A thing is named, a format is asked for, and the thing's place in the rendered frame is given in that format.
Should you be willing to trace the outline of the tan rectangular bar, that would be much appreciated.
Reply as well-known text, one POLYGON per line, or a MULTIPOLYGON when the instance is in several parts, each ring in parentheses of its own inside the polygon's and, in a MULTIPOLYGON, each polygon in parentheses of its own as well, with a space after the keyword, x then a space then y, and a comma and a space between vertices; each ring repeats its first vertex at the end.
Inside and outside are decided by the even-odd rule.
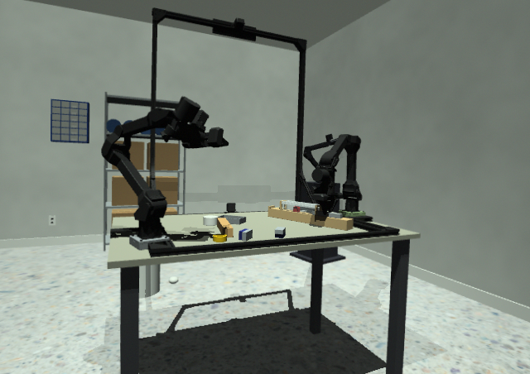
POLYGON ((230 225, 226 218, 217 218, 217 227, 221 234, 226 234, 227 237, 233 237, 234 228, 230 225))

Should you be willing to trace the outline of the yellow cylinder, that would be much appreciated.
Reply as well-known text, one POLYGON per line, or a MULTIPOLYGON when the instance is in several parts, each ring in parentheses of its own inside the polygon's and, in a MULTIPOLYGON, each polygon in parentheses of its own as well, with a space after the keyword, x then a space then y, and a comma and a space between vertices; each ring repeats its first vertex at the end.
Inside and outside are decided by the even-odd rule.
POLYGON ((226 234, 214 234, 213 235, 213 241, 214 242, 226 242, 227 241, 227 235, 226 234))

